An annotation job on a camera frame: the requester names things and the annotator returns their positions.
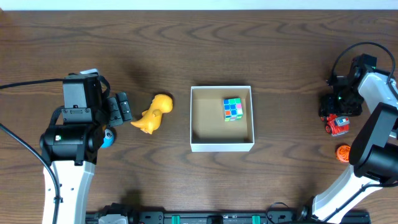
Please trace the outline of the multicolour puzzle cube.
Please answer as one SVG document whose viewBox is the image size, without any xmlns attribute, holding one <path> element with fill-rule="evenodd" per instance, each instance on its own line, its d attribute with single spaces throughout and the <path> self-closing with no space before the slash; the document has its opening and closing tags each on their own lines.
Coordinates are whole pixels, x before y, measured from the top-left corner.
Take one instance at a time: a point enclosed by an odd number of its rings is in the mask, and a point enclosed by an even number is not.
<svg viewBox="0 0 398 224">
<path fill-rule="evenodd" d="M 243 106 L 240 98 L 223 100 L 224 121 L 237 121 L 243 118 Z"/>
</svg>

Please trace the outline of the blue ball toy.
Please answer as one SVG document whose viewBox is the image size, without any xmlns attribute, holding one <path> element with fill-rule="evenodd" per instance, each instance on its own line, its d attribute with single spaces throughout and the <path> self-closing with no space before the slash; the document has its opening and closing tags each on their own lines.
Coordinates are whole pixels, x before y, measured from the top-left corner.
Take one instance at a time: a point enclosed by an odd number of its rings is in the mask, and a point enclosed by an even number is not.
<svg viewBox="0 0 398 224">
<path fill-rule="evenodd" d="M 101 148 L 108 148 L 113 145 L 116 139 L 116 131 L 113 128 L 107 128 L 104 130 L 103 144 Z"/>
</svg>

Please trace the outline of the red toy fire truck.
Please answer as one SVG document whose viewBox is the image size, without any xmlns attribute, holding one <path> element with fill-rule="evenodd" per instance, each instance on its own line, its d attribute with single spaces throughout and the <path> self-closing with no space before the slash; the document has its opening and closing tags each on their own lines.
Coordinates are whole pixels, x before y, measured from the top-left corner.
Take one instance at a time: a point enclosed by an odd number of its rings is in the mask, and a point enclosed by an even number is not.
<svg viewBox="0 0 398 224">
<path fill-rule="evenodd" d="M 349 118 L 347 116 L 321 116 L 320 119 L 325 124 L 325 131 L 331 136 L 339 136 L 349 131 Z"/>
</svg>

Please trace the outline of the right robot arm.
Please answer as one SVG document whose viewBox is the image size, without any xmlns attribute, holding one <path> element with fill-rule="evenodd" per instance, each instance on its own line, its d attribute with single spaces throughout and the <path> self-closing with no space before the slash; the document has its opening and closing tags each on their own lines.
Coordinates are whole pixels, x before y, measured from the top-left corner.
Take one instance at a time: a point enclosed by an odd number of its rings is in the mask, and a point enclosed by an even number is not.
<svg viewBox="0 0 398 224">
<path fill-rule="evenodd" d="M 320 100 L 319 116 L 358 116 L 362 104 L 370 117 L 351 145 L 349 165 L 323 193 L 314 196 L 297 215 L 303 222 L 339 223 L 367 195 L 397 186 L 397 88 L 391 74 L 376 67 L 376 57 L 355 57 L 349 74 L 331 74 L 332 93 Z"/>
</svg>

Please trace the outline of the orange ridged round toy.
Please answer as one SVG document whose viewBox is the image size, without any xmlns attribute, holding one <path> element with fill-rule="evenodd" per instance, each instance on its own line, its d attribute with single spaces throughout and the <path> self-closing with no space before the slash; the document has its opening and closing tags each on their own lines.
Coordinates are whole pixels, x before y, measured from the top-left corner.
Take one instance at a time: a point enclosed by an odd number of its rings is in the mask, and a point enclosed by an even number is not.
<svg viewBox="0 0 398 224">
<path fill-rule="evenodd" d="M 336 148 L 335 155 L 340 162 L 349 162 L 349 153 L 351 147 L 347 144 L 340 145 Z"/>
</svg>

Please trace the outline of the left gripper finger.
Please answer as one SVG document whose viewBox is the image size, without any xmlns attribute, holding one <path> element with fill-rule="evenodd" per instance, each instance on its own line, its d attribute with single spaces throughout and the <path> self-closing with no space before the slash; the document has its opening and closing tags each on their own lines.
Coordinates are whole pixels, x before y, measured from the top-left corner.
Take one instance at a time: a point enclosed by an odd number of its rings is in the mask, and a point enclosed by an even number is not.
<svg viewBox="0 0 398 224">
<path fill-rule="evenodd" d="M 123 121 L 132 120 L 132 113 L 128 102 L 127 94 L 125 92 L 117 93 L 116 98 Z"/>
<path fill-rule="evenodd" d="M 119 103 L 115 97 L 106 99 L 106 103 L 109 111 L 109 122 L 108 127 L 119 126 L 123 124 L 121 111 L 119 109 Z"/>
</svg>

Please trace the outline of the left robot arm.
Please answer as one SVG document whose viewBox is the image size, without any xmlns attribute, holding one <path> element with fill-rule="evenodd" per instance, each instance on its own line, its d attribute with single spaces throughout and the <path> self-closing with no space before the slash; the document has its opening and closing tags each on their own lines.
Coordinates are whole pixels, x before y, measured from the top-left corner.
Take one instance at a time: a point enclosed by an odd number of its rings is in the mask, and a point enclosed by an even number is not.
<svg viewBox="0 0 398 224">
<path fill-rule="evenodd" d="M 132 120 L 124 92 L 111 97 L 96 69 L 62 80 L 64 104 L 52 114 L 40 137 L 45 164 L 43 223 L 84 223 L 98 150 L 108 128 Z"/>
</svg>

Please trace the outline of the orange dinosaur toy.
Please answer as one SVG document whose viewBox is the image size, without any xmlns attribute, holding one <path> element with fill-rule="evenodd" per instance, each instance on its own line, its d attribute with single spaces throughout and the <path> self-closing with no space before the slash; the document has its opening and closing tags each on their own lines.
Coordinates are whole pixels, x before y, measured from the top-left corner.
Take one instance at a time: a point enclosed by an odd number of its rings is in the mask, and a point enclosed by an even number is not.
<svg viewBox="0 0 398 224">
<path fill-rule="evenodd" d="M 142 118 L 131 124 L 147 134 L 152 134 L 160 127 L 162 115 L 173 109 L 172 98 L 165 94 L 155 95 L 148 110 L 142 112 Z"/>
</svg>

